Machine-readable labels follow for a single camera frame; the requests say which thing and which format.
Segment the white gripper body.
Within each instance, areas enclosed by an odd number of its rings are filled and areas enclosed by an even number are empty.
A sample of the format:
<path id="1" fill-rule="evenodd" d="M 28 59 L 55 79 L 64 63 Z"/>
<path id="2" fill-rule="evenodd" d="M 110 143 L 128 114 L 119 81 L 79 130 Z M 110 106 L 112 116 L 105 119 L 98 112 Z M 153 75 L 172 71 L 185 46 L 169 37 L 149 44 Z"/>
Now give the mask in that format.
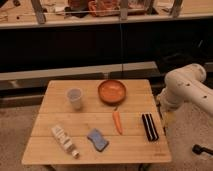
<path id="1" fill-rule="evenodd" d="M 160 93 L 157 96 L 157 101 L 161 106 L 161 109 L 163 111 L 174 111 L 176 109 L 176 106 L 174 103 L 172 103 L 170 101 L 170 99 L 168 98 L 168 96 L 164 93 Z"/>

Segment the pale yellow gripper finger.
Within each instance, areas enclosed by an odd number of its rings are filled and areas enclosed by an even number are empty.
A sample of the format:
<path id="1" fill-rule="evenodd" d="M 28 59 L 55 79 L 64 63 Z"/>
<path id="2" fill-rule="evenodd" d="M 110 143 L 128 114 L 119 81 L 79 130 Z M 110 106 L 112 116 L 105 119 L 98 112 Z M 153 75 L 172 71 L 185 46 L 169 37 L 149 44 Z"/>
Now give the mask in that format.
<path id="1" fill-rule="evenodd" d="M 166 112 L 164 115 L 164 126 L 168 127 L 174 121 L 174 113 Z"/>

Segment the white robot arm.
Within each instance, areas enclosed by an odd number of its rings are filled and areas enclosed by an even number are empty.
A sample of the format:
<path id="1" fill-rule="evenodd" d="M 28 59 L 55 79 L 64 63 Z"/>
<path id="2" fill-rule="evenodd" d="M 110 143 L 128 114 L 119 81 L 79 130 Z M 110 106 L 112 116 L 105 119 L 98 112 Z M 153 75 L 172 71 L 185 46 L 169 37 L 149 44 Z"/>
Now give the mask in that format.
<path id="1" fill-rule="evenodd" d="M 213 89 L 204 84 L 206 76 L 205 68 L 197 63 L 171 70 L 165 75 L 165 87 L 157 95 L 164 126 L 169 124 L 172 113 L 186 101 L 213 118 Z"/>

